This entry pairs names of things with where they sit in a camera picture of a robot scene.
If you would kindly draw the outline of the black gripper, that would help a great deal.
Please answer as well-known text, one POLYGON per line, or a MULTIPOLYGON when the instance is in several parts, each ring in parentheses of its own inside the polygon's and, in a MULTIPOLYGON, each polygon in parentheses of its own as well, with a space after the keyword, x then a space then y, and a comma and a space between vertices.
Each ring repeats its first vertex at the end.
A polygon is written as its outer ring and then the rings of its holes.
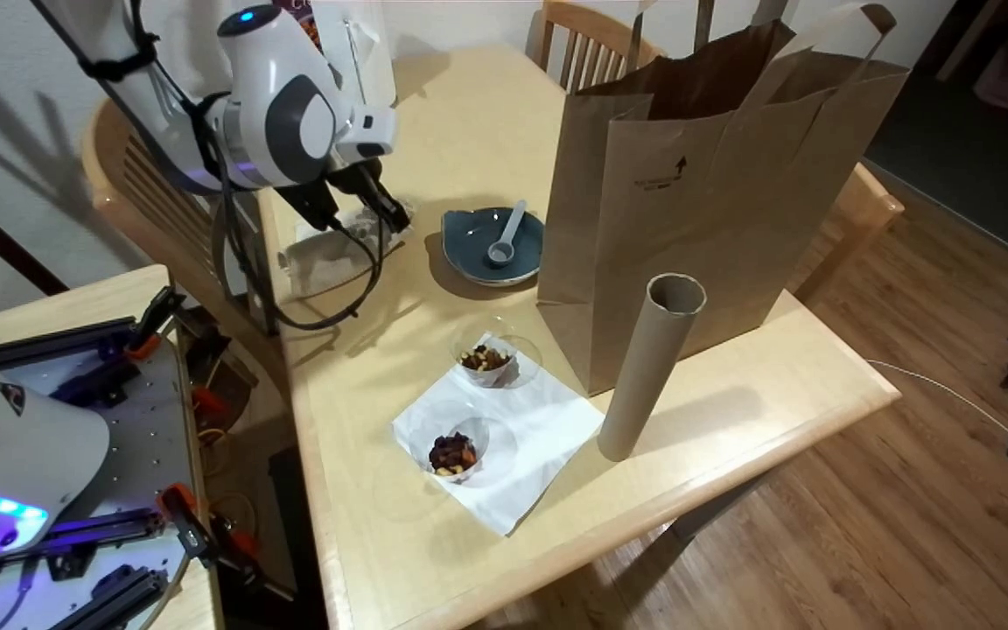
POLYGON ((340 173, 326 173, 305 184, 284 184, 280 197, 302 212, 312 226, 337 224, 337 197, 361 200, 388 231, 406 231, 409 212, 406 205, 380 184, 380 166, 361 161, 340 173))

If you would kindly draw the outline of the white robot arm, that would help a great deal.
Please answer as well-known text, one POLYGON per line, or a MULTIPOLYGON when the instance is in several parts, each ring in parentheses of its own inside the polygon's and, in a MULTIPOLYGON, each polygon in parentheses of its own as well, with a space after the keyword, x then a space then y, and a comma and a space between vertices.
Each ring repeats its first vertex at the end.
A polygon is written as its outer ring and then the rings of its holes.
POLYGON ((330 226, 331 193, 350 193, 388 231, 409 224, 379 166, 396 110, 364 88, 372 49, 354 21, 319 9, 308 30, 280 2, 237 6, 218 23, 231 85, 193 99, 167 75, 142 0, 31 2, 188 190, 276 190, 312 226, 330 226))

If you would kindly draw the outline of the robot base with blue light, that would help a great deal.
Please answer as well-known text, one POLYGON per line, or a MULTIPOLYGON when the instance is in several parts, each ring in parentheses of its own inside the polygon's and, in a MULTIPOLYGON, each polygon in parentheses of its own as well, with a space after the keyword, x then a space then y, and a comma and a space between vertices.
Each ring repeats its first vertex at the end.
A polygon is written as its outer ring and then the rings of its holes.
POLYGON ((0 373, 0 559, 44 540, 107 456, 107 422, 0 373))

